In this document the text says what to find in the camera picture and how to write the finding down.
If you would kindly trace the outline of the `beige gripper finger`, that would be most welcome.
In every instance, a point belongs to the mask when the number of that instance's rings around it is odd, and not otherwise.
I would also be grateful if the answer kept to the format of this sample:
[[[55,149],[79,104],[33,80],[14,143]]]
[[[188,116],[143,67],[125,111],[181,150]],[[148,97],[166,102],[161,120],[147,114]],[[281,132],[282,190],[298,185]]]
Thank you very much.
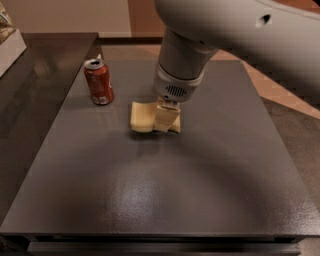
[[[160,132],[180,132],[180,105],[159,97],[156,101],[154,129]]]

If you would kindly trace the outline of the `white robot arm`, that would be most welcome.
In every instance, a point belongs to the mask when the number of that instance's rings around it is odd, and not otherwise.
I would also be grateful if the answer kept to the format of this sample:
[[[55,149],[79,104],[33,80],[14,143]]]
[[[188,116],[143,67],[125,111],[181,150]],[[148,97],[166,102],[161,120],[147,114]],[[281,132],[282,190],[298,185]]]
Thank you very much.
[[[154,0],[166,26],[154,86],[155,129],[166,132],[224,50],[320,104],[320,17],[274,0]]]

